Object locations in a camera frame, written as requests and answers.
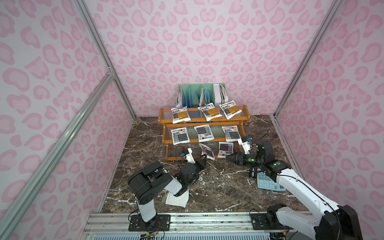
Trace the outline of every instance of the marble floor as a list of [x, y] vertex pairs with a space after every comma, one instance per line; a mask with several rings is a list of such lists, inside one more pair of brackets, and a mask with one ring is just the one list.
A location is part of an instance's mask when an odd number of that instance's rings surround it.
[[[244, 123], [245, 133], [254, 139], [269, 129], [265, 138], [272, 143], [276, 158], [289, 162], [269, 116], [251, 116], [251, 120]], [[126, 180], [150, 163], [159, 161], [172, 175], [176, 174], [179, 170], [177, 161], [165, 161], [165, 153], [162, 125], [157, 118], [136, 118], [101, 212], [128, 213], [136, 209]], [[248, 177], [248, 169], [226, 159], [210, 160], [207, 168], [200, 172], [200, 179], [189, 187], [189, 201], [185, 208], [166, 205], [166, 191], [154, 199], [155, 208], [157, 212], [249, 211], [252, 208], [265, 211], [268, 206], [285, 203], [293, 210], [307, 211], [288, 191], [259, 189], [256, 179]]]

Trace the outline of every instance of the cable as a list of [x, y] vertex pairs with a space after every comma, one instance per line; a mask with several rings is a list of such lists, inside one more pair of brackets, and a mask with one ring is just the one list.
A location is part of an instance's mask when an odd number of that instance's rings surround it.
[[265, 135], [266, 135], [267, 133], [269, 133], [269, 131], [271, 131], [271, 129], [268, 129], [268, 131], [267, 131], [262, 137], [265, 137]]
[[131, 224], [133, 224], [133, 223], [131, 222], [131, 220], [130, 220], [131, 214], [134, 213], [134, 212], [136, 212], [136, 211], [138, 211], [138, 210], [139, 210], [139, 209], [135, 209], [135, 210], [133, 210], [133, 212], [131, 212], [131, 213], [128, 215], [128, 221], [129, 221]]
[[164, 231], [164, 229], [160, 228], [162, 231], [163, 231], [163, 237], [160, 239], [160, 240], [163, 240], [164, 236], [166, 235], [166, 232]]
[[141, 187], [139, 187], [139, 190], [136, 192], [136, 194], [140, 191], [140, 189], [141, 189], [144, 185], [146, 185], [148, 182], [150, 182], [151, 180], [153, 180], [155, 177], [159, 176], [160, 173], [162, 173], [162, 170], [159, 170], [158, 173], [157, 173], [155, 176], [153, 176], [151, 179], [149, 179], [149, 180], [146, 181], [143, 185], [141, 185]]
[[252, 211], [252, 210], [254, 210], [254, 211], [256, 211], [258, 214], [260, 214], [258, 210], [256, 210], [256, 209], [251, 209], [251, 210], [249, 210], [249, 215], [251, 215], [251, 211]]
[[292, 234], [292, 236], [288, 239], [288, 240], [291, 240], [291, 238], [296, 234], [298, 233], [299, 231], [295, 232], [294, 234]]
[[175, 148], [175, 158], [176, 158], [177, 164], [179, 165], [179, 169], [181, 169], [181, 167], [180, 167], [180, 163], [179, 163], [179, 161], [177, 160], [177, 154], [176, 154], [177, 147], [182, 147], [184, 153], [185, 153], [185, 148], [184, 148], [183, 146], [181, 146], [181, 145], [177, 145], [176, 148]]

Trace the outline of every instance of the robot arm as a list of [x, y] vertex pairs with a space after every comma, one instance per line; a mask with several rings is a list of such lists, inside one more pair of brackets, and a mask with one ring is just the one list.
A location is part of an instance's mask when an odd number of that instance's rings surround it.
[[159, 162], [141, 169], [128, 179], [128, 186], [135, 195], [140, 216], [144, 222], [148, 223], [156, 216], [153, 198], [163, 189], [174, 196], [182, 195], [188, 185], [193, 184], [199, 179], [199, 172], [205, 169], [207, 155], [195, 159], [195, 164], [188, 162], [173, 177]]
[[[350, 206], [342, 207], [327, 198], [283, 161], [276, 160], [270, 142], [258, 141], [256, 148], [257, 156], [254, 162], [257, 167], [290, 191], [313, 214], [311, 217], [293, 211], [285, 204], [278, 204], [267, 209], [267, 221], [270, 226], [280, 223], [316, 240], [362, 240], [357, 213]], [[245, 159], [253, 157], [244, 155]]]

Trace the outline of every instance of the blue calculator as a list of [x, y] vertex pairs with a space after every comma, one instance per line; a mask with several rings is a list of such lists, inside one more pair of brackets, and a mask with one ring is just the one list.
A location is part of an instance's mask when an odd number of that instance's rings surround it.
[[285, 187], [277, 182], [274, 182], [270, 177], [266, 176], [263, 172], [257, 174], [257, 186], [261, 189], [272, 190], [277, 192], [286, 191]]

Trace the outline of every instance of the vent grille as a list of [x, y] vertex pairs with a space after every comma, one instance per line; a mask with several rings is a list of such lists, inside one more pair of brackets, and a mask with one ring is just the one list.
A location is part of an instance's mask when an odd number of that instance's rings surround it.
[[[139, 234], [97, 234], [94, 240], [138, 240]], [[159, 233], [155, 240], [160, 240]], [[163, 240], [270, 240], [269, 233], [166, 233]]]

